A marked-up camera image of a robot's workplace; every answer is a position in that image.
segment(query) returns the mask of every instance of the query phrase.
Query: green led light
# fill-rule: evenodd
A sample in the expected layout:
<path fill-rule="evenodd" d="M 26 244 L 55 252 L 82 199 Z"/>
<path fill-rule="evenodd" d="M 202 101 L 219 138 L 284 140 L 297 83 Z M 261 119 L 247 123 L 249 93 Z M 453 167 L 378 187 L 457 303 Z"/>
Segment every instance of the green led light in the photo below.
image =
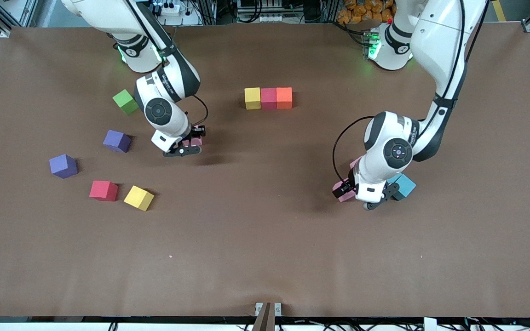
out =
<path fill-rule="evenodd" d="M 122 57 L 122 62 L 126 63 L 126 58 L 124 58 L 124 53 L 122 52 L 122 49 L 118 46 L 118 51 L 120 51 L 120 56 Z"/>
<path fill-rule="evenodd" d="M 159 62 L 162 62 L 162 57 L 158 54 L 158 51 L 156 50 L 155 46 L 153 46 L 153 52 L 156 55 L 156 59 L 158 59 Z"/>
<path fill-rule="evenodd" d="M 377 53 L 379 52 L 380 48 L 381 48 L 381 40 L 378 40 L 374 46 L 371 46 L 369 48 L 369 58 L 375 59 L 377 57 Z"/>

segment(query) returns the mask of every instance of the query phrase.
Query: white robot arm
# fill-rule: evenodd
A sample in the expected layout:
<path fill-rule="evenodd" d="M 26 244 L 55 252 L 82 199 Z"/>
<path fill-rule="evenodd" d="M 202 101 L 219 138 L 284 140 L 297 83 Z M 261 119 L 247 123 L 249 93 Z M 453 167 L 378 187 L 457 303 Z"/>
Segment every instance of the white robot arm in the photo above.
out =
<path fill-rule="evenodd" d="M 412 160 L 424 161 L 437 153 L 465 78 L 467 40 L 487 0 L 428 0 L 419 11 L 421 3 L 397 1 L 394 21 L 379 28 L 370 59 L 387 69 L 398 69 L 414 55 L 435 80 L 435 96 L 424 120 L 384 111 L 368 124 L 363 139 L 367 153 L 341 187 L 354 190 L 364 207 L 384 199 L 386 181 Z"/>
<path fill-rule="evenodd" d="M 151 11 L 135 0 L 61 1 L 92 27 L 111 35 L 122 59 L 133 71 L 147 73 L 163 64 L 136 81 L 134 100 L 156 129 L 151 140 L 164 156 L 199 153 L 200 147 L 192 147 L 191 139 L 204 136 L 205 128 L 192 127 L 186 113 L 175 103 L 195 96 L 200 77 Z M 179 143 L 188 139 L 187 147 L 180 148 Z"/>

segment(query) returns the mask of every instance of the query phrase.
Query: orange cube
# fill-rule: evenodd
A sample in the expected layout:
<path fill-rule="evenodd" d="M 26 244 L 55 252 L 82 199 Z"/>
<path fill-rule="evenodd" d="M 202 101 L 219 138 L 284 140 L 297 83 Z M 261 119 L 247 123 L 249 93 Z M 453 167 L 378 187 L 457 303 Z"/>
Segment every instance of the orange cube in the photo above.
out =
<path fill-rule="evenodd" d="M 293 97 L 291 87 L 278 87 L 276 94 L 277 109 L 292 109 Z"/>

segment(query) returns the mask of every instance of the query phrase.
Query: yellow cube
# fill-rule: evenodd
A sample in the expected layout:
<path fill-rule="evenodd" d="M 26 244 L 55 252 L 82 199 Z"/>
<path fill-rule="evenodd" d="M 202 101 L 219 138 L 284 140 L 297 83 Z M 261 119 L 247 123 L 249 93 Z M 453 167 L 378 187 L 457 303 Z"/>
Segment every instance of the yellow cube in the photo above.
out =
<path fill-rule="evenodd" d="M 258 87 L 245 88 L 244 103 L 247 110 L 261 109 L 261 89 Z"/>
<path fill-rule="evenodd" d="M 140 210 L 147 211 L 151 201 L 153 201 L 154 195 L 149 192 L 141 189 L 138 186 L 132 186 L 124 202 L 128 205 L 137 207 Z"/>

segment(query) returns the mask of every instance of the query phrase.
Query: blue cube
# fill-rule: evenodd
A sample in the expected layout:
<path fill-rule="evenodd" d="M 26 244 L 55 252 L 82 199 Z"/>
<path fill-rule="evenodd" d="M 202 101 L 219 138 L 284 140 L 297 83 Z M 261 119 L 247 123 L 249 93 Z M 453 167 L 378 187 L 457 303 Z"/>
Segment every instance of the blue cube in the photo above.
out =
<path fill-rule="evenodd" d="M 66 154 L 53 157 L 48 163 L 50 163 L 50 172 L 60 178 L 68 178 L 79 172 L 75 159 Z"/>
<path fill-rule="evenodd" d="M 108 130 L 108 134 L 105 135 L 104 145 L 112 151 L 126 153 L 131 141 L 130 137 L 122 132 Z"/>
<path fill-rule="evenodd" d="M 416 184 L 412 180 L 410 180 L 410 178 L 408 178 L 406 175 L 402 173 L 397 174 L 396 176 L 393 176 L 392 178 L 387 180 L 387 182 L 389 184 L 398 183 L 398 185 L 400 186 L 400 188 L 398 189 L 398 192 L 392 195 L 394 200 L 397 200 L 397 201 L 400 201 L 404 199 L 405 197 L 408 197 L 410 192 L 412 192 L 412 190 L 414 190 L 414 188 L 416 187 Z"/>

